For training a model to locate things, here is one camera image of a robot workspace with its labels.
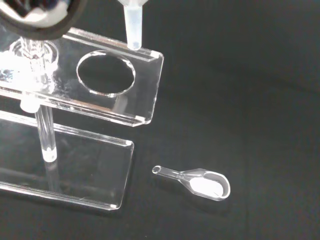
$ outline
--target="pipette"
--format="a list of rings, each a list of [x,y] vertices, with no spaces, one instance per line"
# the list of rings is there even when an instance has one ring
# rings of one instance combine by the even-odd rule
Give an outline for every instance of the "pipette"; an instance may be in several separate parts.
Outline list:
[[[194,195],[203,198],[222,201],[230,195],[228,179],[214,171],[202,168],[176,171],[162,166],[155,166],[152,172],[156,175],[178,180]]]
[[[118,0],[123,5],[127,46],[139,50],[142,46],[142,7],[148,0]]]

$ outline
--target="black background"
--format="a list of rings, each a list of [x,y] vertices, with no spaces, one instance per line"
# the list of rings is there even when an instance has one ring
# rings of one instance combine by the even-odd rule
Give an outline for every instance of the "black background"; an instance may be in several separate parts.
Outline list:
[[[89,2],[76,27],[125,41],[120,3]],[[165,56],[151,124],[54,111],[135,143],[121,210],[1,192],[0,239],[320,239],[320,2],[151,0],[143,21],[143,46]],[[222,173],[231,195],[193,196],[155,165]]]

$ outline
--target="clear plastic rod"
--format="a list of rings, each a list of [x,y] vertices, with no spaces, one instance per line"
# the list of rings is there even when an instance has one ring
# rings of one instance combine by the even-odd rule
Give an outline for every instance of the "clear plastic rod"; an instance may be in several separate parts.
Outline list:
[[[29,84],[32,89],[42,89],[49,84],[49,78],[46,72],[45,61],[45,43],[43,41],[21,38],[22,56],[29,61],[29,67],[26,69]],[[21,108],[28,112],[34,113],[41,143],[42,157],[47,163],[52,163],[57,159],[56,138],[54,131],[54,119],[51,107],[42,106],[37,103],[36,98],[25,94],[21,100]]]
[[[35,118],[38,127],[43,160],[47,163],[52,163],[57,159],[52,108],[41,105],[39,110],[35,113]]]

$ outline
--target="clear acrylic stand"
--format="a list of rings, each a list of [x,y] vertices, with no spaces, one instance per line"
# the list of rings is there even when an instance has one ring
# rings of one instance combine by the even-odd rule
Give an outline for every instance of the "clear acrylic stand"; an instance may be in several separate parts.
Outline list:
[[[54,124],[57,159],[46,162],[34,118],[0,111],[0,189],[119,209],[134,144]]]
[[[84,81],[81,68],[101,57],[123,63],[133,83],[120,92],[90,88],[95,79],[89,74]],[[51,108],[131,127],[148,124],[163,60],[159,52],[130,50],[126,43],[76,28],[54,41],[29,42],[0,26],[0,95],[21,100],[21,108],[36,118],[0,112],[0,188],[118,209],[133,143],[54,124]]]

